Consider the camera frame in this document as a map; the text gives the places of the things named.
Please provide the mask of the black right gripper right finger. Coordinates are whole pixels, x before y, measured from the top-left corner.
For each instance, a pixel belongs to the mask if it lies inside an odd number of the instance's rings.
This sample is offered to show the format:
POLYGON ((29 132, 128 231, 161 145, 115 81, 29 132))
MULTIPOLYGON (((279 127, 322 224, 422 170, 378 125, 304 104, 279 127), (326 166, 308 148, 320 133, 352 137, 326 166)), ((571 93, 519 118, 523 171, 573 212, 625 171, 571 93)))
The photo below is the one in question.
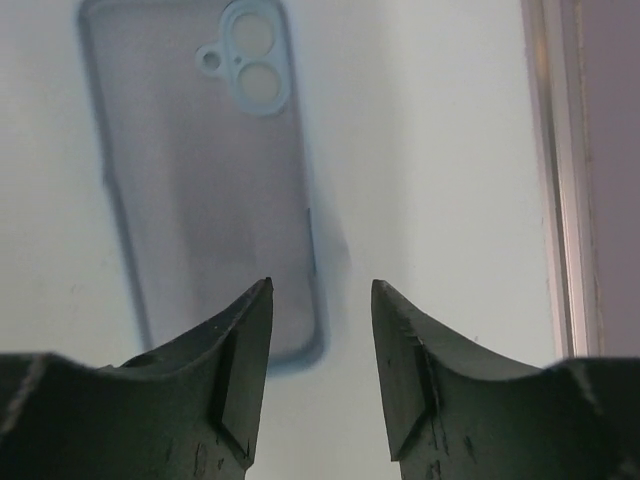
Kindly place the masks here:
POLYGON ((405 479, 635 479, 639 362, 536 368, 421 312, 389 283, 371 314, 390 455, 405 479))

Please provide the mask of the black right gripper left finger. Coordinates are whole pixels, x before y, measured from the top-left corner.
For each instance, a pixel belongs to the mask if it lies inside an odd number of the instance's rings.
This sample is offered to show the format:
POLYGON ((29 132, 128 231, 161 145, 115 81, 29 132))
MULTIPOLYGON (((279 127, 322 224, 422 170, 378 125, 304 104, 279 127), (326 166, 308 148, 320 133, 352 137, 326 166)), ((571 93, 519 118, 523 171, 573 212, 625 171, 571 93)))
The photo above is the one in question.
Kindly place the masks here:
POLYGON ((241 479, 253 465, 273 284, 121 366, 1 357, 5 479, 241 479))

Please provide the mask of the light blue phone case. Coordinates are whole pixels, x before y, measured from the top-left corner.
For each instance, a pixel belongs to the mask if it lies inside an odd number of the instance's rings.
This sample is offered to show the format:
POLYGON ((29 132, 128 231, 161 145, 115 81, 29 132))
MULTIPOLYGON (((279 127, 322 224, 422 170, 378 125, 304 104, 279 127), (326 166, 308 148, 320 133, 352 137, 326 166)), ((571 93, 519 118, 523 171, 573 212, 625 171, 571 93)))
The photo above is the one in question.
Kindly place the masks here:
POLYGON ((84 1, 80 44, 142 342, 274 285, 272 372, 325 349, 308 162, 279 1, 84 1))

